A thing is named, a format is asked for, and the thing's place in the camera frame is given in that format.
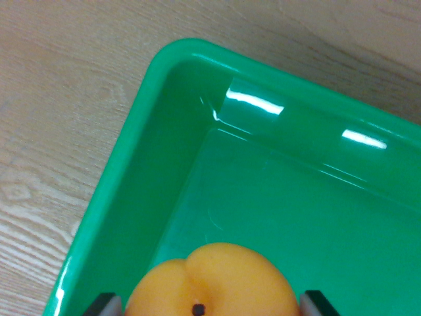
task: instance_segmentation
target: peach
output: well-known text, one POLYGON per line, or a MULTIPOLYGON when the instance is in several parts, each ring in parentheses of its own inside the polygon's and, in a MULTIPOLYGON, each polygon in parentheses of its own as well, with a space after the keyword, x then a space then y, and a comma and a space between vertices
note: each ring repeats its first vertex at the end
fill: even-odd
POLYGON ((299 316, 284 276, 262 255, 209 244, 164 262, 133 291, 125 316, 299 316))

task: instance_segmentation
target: wood grain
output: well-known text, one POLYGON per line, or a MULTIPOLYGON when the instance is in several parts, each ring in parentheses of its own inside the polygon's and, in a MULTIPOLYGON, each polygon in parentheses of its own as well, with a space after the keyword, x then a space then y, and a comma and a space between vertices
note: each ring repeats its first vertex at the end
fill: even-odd
POLYGON ((0 4, 0 315, 40 315, 147 65, 200 37, 421 124, 418 0, 0 4))

